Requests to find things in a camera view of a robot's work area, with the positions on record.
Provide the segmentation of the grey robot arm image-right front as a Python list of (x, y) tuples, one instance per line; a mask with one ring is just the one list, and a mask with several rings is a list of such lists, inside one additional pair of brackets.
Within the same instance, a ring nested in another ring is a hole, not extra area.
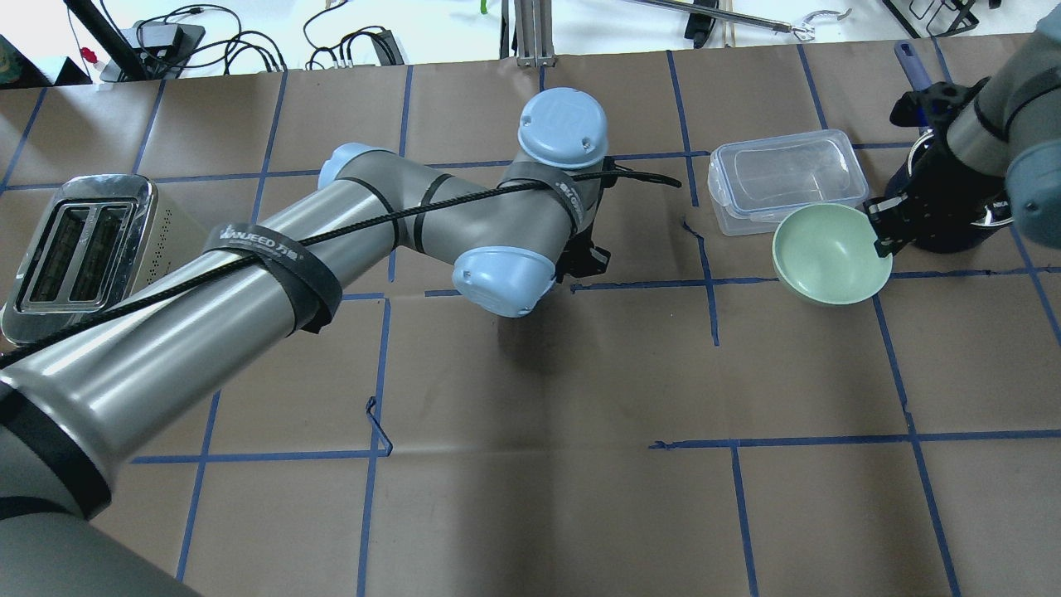
[(185, 267), (3, 358), (4, 596), (190, 596), (91, 525), (118, 469), (273, 345), (321, 332), (345, 287), (395, 248), (451, 264), (455, 289), (505, 318), (566, 274), (606, 268), (606, 252), (568, 251), (613, 176), (598, 100), (539, 92), (516, 136), (493, 189), (345, 144), (310, 196), (257, 226), (218, 226)]

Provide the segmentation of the black gripper image-right front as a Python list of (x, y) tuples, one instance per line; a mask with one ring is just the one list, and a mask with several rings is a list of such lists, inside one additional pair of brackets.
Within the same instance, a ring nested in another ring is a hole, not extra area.
[(573, 235), (566, 243), (564, 249), (557, 261), (557, 284), (563, 284), (566, 279), (584, 279), (584, 277), (594, 277), (607, 271), (611, 260), (611, 252), (595, 245), (593, 241), (593, 227), (598, 215), (601, 203), (607, 189), (618, 182), (618, 177), (601, 178), (599, 181), (586, 182), (591, 190), (590, 197), (593, 203), (589, 209), (589, 223), (579, 233)]

